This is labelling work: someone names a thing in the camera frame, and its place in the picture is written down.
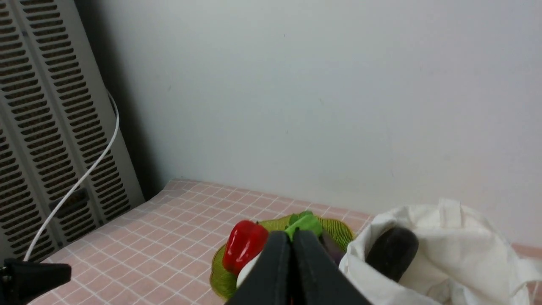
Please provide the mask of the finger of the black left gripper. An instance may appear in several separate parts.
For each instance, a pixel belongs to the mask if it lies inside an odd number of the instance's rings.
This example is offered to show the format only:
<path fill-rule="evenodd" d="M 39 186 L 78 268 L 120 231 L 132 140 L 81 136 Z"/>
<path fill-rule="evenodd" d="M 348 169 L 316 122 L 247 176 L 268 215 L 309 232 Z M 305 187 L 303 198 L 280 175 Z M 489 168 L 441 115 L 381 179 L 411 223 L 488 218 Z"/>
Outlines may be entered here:
<path fill-rule="evenodd" d="M 0 269 L 0 303 L 27 305 L 68 282 L 69 264 L 24 262 L 7 258 Z"/>

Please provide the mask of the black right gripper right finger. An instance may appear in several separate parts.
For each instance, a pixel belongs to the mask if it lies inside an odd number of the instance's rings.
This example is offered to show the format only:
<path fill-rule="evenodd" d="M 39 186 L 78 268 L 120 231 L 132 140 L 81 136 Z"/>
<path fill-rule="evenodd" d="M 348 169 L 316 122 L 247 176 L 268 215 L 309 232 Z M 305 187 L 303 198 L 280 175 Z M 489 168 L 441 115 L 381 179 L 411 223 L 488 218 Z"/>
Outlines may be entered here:
<path fill-rule="evenodd" d="M 297 230 L 293 235 L 292 250 L 293 305 L 371 304 L 338 269 L 312 231 Z"/>

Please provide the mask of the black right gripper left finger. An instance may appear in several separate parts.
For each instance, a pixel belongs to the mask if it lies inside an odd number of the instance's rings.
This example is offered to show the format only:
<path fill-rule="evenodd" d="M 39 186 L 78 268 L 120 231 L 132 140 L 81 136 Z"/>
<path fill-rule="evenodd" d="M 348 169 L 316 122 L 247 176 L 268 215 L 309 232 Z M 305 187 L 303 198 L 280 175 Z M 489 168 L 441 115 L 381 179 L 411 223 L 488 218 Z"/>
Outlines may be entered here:
<path fill-rule="evenodd" d="M 292 245 L 288 235 L 272 231 L 260 258 L 227 305 L 290 305 Z"/>

